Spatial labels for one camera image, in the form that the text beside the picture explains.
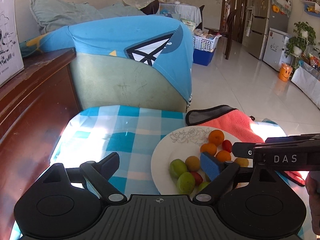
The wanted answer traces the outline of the person right hand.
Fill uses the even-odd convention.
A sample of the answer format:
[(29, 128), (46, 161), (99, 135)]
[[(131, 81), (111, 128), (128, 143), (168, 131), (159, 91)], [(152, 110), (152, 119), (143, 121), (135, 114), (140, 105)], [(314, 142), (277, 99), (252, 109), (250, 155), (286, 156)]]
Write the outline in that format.
[(309, 195), (312, 230), (316, 235), (319, 235), (319, 193), (317, 192), (317, 181), (311, 177), (310, 173), (305, 180), (305, 187)]

